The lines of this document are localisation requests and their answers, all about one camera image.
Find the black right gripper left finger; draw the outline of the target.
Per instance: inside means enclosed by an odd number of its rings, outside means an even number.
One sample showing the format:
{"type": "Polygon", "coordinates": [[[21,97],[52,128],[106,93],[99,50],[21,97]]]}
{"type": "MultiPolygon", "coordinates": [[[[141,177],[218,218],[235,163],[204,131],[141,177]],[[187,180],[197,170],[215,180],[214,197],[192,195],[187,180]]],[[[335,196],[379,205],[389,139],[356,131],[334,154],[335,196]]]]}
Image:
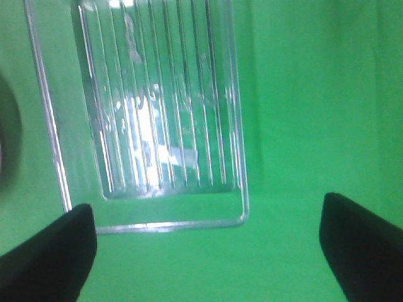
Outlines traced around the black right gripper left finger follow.
{"type": "Polygon", "coordinates": [[[96,252],[93,210],[80,204],[1,256],[1,301],[77,301],[96,252]]]}

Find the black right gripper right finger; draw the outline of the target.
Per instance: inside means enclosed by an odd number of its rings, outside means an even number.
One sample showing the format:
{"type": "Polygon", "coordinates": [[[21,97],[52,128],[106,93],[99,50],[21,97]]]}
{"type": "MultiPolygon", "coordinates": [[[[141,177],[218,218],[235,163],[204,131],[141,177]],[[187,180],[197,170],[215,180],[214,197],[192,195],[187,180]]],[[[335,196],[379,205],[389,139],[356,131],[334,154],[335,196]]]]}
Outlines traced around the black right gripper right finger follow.
{"type": "Polygon", "coordinates": [[[348,301],[402,301],[402,229],[339,193],[326,193],[319,243],[348,301]]]}

